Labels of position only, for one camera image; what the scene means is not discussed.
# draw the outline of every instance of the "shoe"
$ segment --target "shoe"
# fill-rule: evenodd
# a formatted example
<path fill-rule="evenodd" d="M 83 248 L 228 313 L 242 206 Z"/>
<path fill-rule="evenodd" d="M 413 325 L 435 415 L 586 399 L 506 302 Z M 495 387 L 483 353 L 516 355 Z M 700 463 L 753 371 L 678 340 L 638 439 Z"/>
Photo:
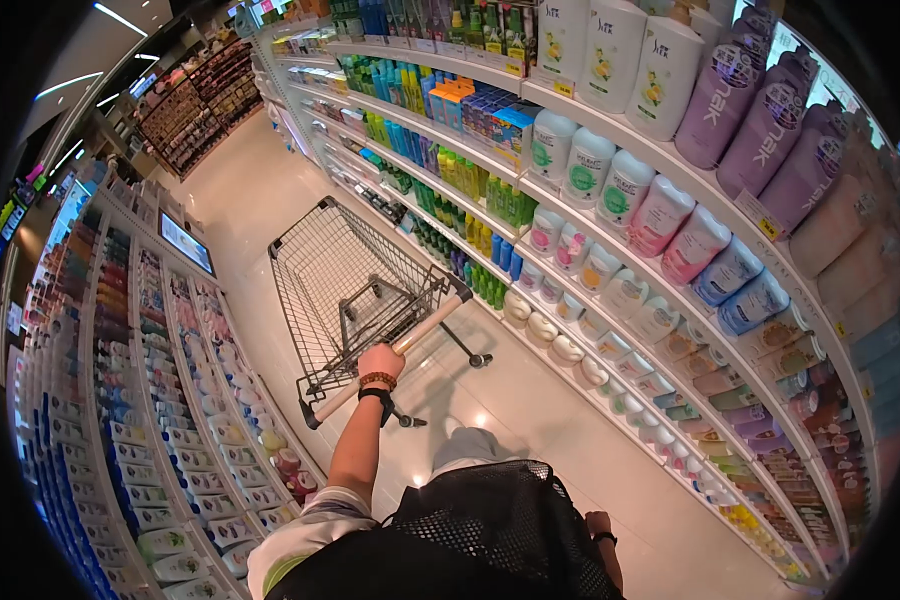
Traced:
<path fill-rule="evenodd" d="M 447 439 L 450 439 L 450 437 L 453 436 L 453 432 L 457 431 L 463 426 L 464 424 L 461 423 L 459 419 L 454 418 L 453 416 L 447 416 L 443 420 L 443 431 L 446 432 Z"/>

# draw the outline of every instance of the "digital display screen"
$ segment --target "digital display screen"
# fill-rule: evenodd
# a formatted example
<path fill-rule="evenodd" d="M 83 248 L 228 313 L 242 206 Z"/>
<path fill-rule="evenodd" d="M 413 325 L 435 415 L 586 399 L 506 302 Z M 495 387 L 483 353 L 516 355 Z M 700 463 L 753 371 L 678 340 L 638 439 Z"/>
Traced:
<path fill-rule="evenodd" d="M 213 270 L 213 263 L 210 262 L 210 252 L 206 246 L 201 244 L 186 229 L 181 227 L 177 221 L 170 218 L 163 210 L 160 211 L 160 235 L 167 240 L 170 245 L 180 251 L 184 257 L 189 258 L 200 269 L 203 269 L 211 276 L 216 277 Z"/>

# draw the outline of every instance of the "shopping cart handle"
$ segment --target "shopping cart handle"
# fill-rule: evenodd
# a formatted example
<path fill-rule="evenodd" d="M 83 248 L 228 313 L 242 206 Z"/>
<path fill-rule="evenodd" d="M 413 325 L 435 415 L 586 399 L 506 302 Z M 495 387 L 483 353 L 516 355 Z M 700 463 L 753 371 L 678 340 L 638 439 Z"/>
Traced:
<path fill-rule="evenodd" d="M 449 317 L 450 313 L 457 310 L 465 300 L 468 300 L 466 295 L 463 297 L 461 294 L 451 296 L 442 306 L 433 311 L 432 315 L 424 318 L 420 324 L 409 330 L 407 335 L 396 341 L 392 346 L 396 355 L 403 356 L 404 354 L 407 354 L 408 350 L 412 348 L 414 344 L 420 342 L 420 338 L 430 333 L 436 326 L 440 325 L 441 322 Z M 347 401 L 354 397 L 359 391 L 360 381 L 354 379 L 348 383 L 345 388 L 338 391 L 336 395 L 323 402 L 322 406 L 320 406 L 319 410 L 316 412 L 314 412 L 309 404 L 301 399 L 300 408 L 303 410 L 303 418 L 306 421 L 307 426 L 311 429 L 320 427 L 323 422 L 330 418 L 330 415 L 333 415 L 338 408 L 347 404 Z"/>

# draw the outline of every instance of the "lavender bottle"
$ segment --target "lavender bottle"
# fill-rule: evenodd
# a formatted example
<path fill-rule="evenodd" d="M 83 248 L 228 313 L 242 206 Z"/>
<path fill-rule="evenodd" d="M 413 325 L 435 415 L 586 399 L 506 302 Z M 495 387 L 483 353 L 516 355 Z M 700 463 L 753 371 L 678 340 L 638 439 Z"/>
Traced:
<path fill-rule="evenodd" d="M 713 169 L 756 94 L 753 60 L 734 44 L 713 49 L 673 140 L 690 164 Z"/>

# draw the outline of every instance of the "store aisle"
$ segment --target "store aisle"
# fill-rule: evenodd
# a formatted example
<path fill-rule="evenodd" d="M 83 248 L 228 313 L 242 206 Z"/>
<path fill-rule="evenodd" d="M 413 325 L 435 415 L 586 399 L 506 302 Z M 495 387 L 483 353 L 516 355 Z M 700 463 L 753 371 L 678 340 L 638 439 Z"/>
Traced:
<path fill-rule="evenodd" d="M 325 471 L 355 401 L 317 432 L 303 424 L 295 383 L 300 361 L 266 248 L 328 194 L 368 221 L 375 217 L 301 154 L 290 154 L 265 112 L 240 126 L 184 183 L 163 175 L 161 183 L 204 223 L 241 342 Z M 452 415 L 492 431 L 515 454 L 551 464 L 582 513 L 610 514 L 627 598 L 796 597 L 739 538 L 475 302 L 447 323 L 473 352 L 492 353 L 494 361 L 481 370 L 469 368 L 466 355 L 439 329 L 408 354 L 394 399 L 432 426 L 401 429 L 391 420 L 384 428 L 374 492 L 377 519 L 396 509 L 404 487 L 427 480 L 444 440 L 443 418 Z"/>

